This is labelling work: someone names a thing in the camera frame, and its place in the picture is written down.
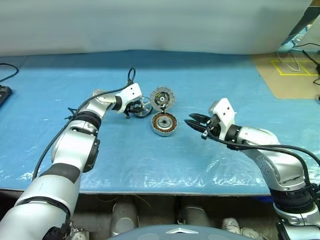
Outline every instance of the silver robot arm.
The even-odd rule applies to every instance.
[[[281,219],[277,224],[279,236],[283,240],[320,239],[320,212],[312,195],[312,185],[306,185],[304,176],[308,173],[304,172],[301,162],[281,152],[233,147],[232,144],[262,147],[280,143],[268,130],[235,125],[236,113],[227,98],[215,102],[208,112],[210,116],[194,113],[190,116],[195,120],[185,121],[202,132],[203,139],[212,138],[227,144],[228,148],[240,150],[256,163]]]
[[[134,83],[118,94],[98,96],[87,103],[55,142],[52,166],[35,178],[0,222],[1,240],[58,240],[68,234],[82,173],[95,164],[98,130],[107,110],[123,113],[142,92]]]

